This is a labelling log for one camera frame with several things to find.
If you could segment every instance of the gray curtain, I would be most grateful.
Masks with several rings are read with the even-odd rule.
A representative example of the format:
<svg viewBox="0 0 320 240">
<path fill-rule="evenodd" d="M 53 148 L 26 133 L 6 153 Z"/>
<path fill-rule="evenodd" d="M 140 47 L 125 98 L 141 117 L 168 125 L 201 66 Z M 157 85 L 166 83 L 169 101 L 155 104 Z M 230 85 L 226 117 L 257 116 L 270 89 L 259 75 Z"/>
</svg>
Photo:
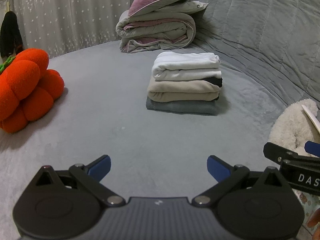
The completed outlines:
<svg viewBox="0 0 320 240">
<path fill-rule="evenodd" d="M 10 0 L 25 48 L 50 58 L 119 38 L 115 28 L 133 0 Z"/>
</svg>

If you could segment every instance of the bed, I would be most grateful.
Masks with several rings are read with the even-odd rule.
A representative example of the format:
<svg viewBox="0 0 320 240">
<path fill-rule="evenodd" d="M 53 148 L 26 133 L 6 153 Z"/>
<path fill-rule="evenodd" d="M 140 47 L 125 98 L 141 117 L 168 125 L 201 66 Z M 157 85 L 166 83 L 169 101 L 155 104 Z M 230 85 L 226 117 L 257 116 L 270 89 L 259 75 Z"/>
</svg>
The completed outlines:
<svg viewBox="0 0 320 240">
<path fill-rule="evenodd" d="M 38 169 L 56 170 L 111 157 L 102 184 L 130 196 L 187 196 L 216 181 L 209 155 L 252 170 L 274 165 L 263 146 L 294 101 L 319 103 L 320 0 L 202 0 L 197 35 L 178 53 L 214 52 L 223 90 L 217 114 L 146 109 L 151 67 L 163 50 L 122 53 L 119 41 L 49 62 L 65 90 L 52 110 L 24 130 L 0 138 L 0 239 L 17 239 L 12 208 Z"/>
</svg>

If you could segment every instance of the orange plush toy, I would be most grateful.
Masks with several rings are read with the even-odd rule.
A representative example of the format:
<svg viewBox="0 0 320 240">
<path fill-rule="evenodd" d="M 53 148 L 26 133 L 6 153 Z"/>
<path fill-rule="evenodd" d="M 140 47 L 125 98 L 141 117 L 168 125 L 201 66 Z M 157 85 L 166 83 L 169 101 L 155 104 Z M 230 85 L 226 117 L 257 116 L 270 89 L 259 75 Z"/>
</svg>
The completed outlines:
<svg viewBox="0 0 320 240">
<path fill-rule="evenodd" d="M 26 49 L 0 74 L 0 127 L 8 133 L 43 117 L 62 95 L 63 79 L 42 49 Z"/>
</svg>

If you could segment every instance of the green plush stem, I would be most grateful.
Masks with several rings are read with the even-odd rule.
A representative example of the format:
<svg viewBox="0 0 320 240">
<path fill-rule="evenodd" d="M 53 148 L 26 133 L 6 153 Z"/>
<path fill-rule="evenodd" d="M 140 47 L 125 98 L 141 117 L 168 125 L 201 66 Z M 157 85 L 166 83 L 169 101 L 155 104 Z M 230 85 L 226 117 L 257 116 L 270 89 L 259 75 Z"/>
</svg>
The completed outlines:
<svg viewBox="0 0 320 240">
<path fill-rule="evenodd" d="M 0 75 L 1 75 L 1 73 L 7 68 L 7 66 L 9 66 L 9 65 L 12 63 L 12 61 L 13 61 L 15 58 L 16 58 L 16 56 L 14 56 L 14 57 L 9 56 L 8 59 L 7 59 L 4 63 L 2 63 L 2 64 L 0 65 Z"/>
</svg>

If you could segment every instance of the blue pad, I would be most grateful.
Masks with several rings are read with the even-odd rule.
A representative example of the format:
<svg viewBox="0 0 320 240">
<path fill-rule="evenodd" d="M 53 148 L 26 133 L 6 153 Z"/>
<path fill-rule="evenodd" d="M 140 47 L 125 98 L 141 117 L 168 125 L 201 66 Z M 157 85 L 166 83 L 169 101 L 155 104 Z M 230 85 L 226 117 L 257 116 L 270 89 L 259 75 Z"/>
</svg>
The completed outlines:
<svg viewBox="0 0 320 240">
<path fill-rule="evenodd" d="M 218 182 L 223 181 L 224 179 L 228 178 L 231 175 L 231 170 L 230 170 L 231 166 L 229 165 L 228 167 L 226 167 L 222 163 L 223 161 L 219 162 L 218 160 L 214 159 L 213 156 L 210 156 L 207 160 L 208 172 Z"/>
<path fill-rule="evenodd" d="M 304 150 L 307 153 L 320 157 L 320 144 L 307 141 L 304 145 Z"/>
<path fill-rule="evenodd" d="M 88 175 L 96 181 L 100 181 L 109 173 L 110 169 L 111 159 L 109 156 L 106 156 L 88 170 Z"/>
</svg>

